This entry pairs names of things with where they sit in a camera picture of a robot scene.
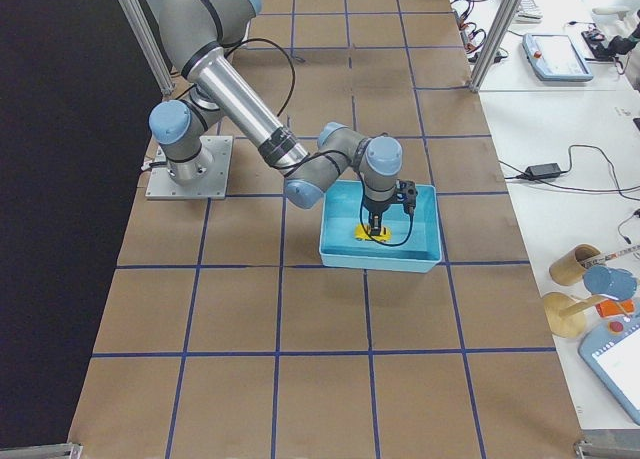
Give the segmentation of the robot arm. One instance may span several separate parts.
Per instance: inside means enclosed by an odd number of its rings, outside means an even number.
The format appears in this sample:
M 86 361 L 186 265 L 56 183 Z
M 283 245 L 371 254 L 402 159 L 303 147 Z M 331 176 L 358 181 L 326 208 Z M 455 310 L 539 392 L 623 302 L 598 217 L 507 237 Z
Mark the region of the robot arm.
M 415 209 L 415 188 L 399 179 L 402 147 L 390 136 L 366 137 L 331 122 L 310 154 L 282 124 L 227 59 L 243 41 L 262 0 L 165 0 L 159 31 L 165 52 L 192 85 L 185 99 L 162 102 L 149 125 L 163 150 L 170 176 L 188 183 L 203 176 L 213 157 L 201 135 L 228 117 L 257 148 L 265 163 L 285 179 L 284 193 L 302 209 L 313 207 L 346 168 L 361 180 L 366 232 L 382 232 L 382 215 L 392 205 Z

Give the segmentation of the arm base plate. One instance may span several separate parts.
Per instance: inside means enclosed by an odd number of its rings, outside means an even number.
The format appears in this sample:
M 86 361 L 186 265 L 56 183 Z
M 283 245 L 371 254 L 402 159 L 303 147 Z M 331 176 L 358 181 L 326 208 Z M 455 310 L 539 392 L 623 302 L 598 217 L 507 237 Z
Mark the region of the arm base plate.
M 149 200 L 224 200 L 227 193 L 233 137 L 200 137 L 199 155 L 184 163 L 170 161 L 160 146 L 154 157 L 161 165 L 150 171 L 146 189 Z

